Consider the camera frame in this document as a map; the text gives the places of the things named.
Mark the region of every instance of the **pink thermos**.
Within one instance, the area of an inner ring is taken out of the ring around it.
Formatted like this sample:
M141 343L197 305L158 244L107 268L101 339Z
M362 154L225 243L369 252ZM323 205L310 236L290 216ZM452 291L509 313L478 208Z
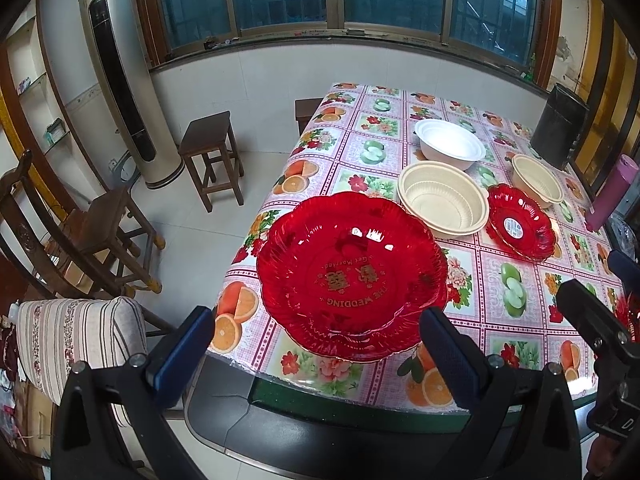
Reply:
M587 211L586 221L589 231L596 232L604 225L631 186L637 172L638 166L632 158L626 155L618 157L611 174L593 201L593 206Z

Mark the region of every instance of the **plastic tablecloth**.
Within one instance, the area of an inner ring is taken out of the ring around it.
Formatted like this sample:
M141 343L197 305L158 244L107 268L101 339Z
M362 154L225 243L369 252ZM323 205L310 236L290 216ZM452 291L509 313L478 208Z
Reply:
M256 255L270 226L304 199L353 190L397 200L402 168L424 160L414 129L418 120L426 118L459 124L481 140L486 156L467 170L480 186L510 184L511 158L516 153L540 159L529 145L529 128L490 111L420 92L332 85L226 273L216 322L216 331L223 336L220 348L210 346L209 352L310 394L392 410L458 410L434 377L426 379L430 366L419 348L372 364L323 358L300 348L265 311L256 271ZM613 309L622 284L607 267L610 243L604 230L586 229L584 215L590 203L578 178L569 167L565 171L547 167L564 189L564 202L546 210L558 236L556 252L547 261L535 265L513 259L484 230L436 241L449 264L445 313L458 330L486 354L500 354L511 366L542 369L547 362L561 362L565 370L573 370L566 376L576 399L596 389L594 356L558 312L558 286L577 278ZM527 295L520 317L511 316L506 308L505 271L508 276L519 274L517 281ZM408 365L401 365L411 358L424 364L423 370L403 374Z

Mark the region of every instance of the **striped cushion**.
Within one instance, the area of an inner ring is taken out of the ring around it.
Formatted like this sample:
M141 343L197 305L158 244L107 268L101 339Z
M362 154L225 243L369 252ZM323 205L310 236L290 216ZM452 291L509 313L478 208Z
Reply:
M76 361L106 368L124 364L132 354L146 354L142 309L123 296L25 302L18 311L17 336L27 377L56 404ZM114 413L119 425L130 426L122 406L114 406Z

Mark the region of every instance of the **white tiled wall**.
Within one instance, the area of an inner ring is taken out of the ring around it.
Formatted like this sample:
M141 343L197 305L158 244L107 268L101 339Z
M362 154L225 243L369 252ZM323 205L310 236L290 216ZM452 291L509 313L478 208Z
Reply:
M231 111L241 150L288 153L298 136L296 99L332 82L432 92L535 127L545 99L468 66L384 46L299 43L203 57L152 74L176 142L189 122Z

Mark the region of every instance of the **red fruit plate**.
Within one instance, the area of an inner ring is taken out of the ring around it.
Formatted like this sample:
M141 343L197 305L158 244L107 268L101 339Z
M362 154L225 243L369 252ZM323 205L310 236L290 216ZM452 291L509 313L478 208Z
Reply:
M498 184L489 192L489 219L486 230L517 255L542 262L554 254L556 234L551 220L523 191Z
M305 350L373 362L420 342L418 318L447 303L447 261L398 204L316 196L276 220L257 259L262 302Z

